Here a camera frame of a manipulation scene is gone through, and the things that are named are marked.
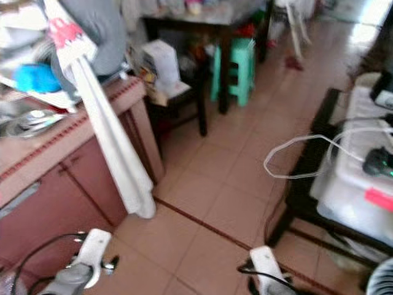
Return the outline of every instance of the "teal plastic stool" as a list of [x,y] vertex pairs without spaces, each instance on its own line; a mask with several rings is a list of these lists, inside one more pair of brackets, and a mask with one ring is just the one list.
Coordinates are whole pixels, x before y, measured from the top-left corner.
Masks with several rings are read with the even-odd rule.
[[[238,85],[229,86],[229,93],[238,97],[238,105],[245,106],[249,92],[254,88],[255,42],[252,39],[235,39],[232,42],[230,61],[238,65],[231,69],[231,76],[238,76]],[[214,72],[211,87],[211,101],[217,101],[220,92],[221,48],[214,54]]]

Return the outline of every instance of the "white cable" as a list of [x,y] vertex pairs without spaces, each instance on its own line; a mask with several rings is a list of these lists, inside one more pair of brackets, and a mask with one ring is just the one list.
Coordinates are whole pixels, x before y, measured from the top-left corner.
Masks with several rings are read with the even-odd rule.
[[339,133],[336,137],[334,137],[333,140],[327,138],[324,135],[320,135],[320,134],[295,137],[295,138],[292,138],[291,140],[287,141],[286,143],[281,144],[281,145],[276,146],[275,148],[273,148],[268,153],[268,155],[266,156],[265,160],[263,161],[263,167],[264,167],[264,169],[266,170],[266,172],[270,176],[272,176],[274,178],[279,178],[279,179],[310,178],[310,177],[315,177],[315,176],[318,176],[318,175],[322,174],[323,172],[325,172],[325,170],[320,170],[320,171],[313,172],[313,173],[304,173],[304,174],[299,174],[299,175],[277,175],[277,174],[274,174],[273,172],[271,172],[269,170],[269,168],[268,168],[268,164],[269,164],[270,160],[273,158],[273,156],[277,152],[279,152],[279,151],[281,151],[281,150],[283,150],[283,149],[285,149],[285,148],[287,148],[287,147],[289,147],[289,146],[291,146],[294,143],[297,143],[299,141],[307,141],[307,140],[315,140],[315,139],[323,139],[323,140],[326,140],[326,141],[328,141],[330,143],[330,146],[329,146],[329,148],[327,150],[327,160],[328,160],[329,164],[331,163],[331,156],[332,156],[333,146],[338,147],[339,149],[341,149],[348,156],[350,156],[350,157],[352,157],[352,158],[354,158],[354,159],[356,159],[356,160],[358,160],[360,162],[364,162],[363,158],[361,158],[361,157],[359,157],[359,156],[349,152],[347,149],[345,149],[342,146],[340,146],[339,144],[337,144],[337,141],[340,138],[342,138],[344,135],[350,134],[350,133],[359,133],[359,132],[393,132],[393,128],[376,128],[376,127],[352,128],[352,129],[345,130],[345,131]]

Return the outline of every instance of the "tiled floor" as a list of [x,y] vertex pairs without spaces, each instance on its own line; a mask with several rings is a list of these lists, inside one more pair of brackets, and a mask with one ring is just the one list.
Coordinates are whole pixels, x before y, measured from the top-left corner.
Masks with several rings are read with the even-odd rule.
[[[248,294],[236,266],[247,258],[245,248],[263,245],[267,217],[286,183],[269,177],[262,160],[275,145],[307,133],[328,87],[347,89],[347,64],[368,45],[353,38],[354,28],[316,22],[303,72],[283,66],[283,40],[257,69],[256,88],[245,108],[233,103],[221,116],[217,106],[208,103],[206,138],[198,134],[196,122],[164,138],[166,176],[154,194],[240,243],[159,204],[153,219],[130,216],[117,229],[107,256],[121,256],[119,269],[104,277],[92,294]],[[272,170],[288,172],[300,149],[279,154]],[[295,221],[294,226],[324,236],[323,230],[305,222]],[[340,270],[314,244],[286,233],[274,253],[302,274],[294,277],[297,285],[310,287],[306,276],[333,291],[319,289],[318,294],[362,294],[358,278]]]

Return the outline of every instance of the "pink tag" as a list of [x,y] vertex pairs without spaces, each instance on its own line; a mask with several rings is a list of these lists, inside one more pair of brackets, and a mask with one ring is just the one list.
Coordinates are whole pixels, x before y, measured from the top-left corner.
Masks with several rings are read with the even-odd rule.
[[378,205],[387,211],[393,212],[393,196],[384,194],[374,188],[368,189],[365,193],[366,200]]

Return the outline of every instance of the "cabinet door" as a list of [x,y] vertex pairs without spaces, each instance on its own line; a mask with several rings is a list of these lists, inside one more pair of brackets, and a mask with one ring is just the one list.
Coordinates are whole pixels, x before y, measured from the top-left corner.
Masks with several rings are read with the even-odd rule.
[[122,199],[106,165],[96,138],[92,138],[64,164],[70,174],[83,187],[91,199],[100,207],[113,226],[118,226],[127,215]]
[[[0,219],[0,257],[16,264],[57,235],[88,232],[94,227],[113,229],[67,173],[56,166],[41,179],[35,194]],[[79,248],[72,238],[62,239],[34,255],[25,270],[38,276],[53,275]]]

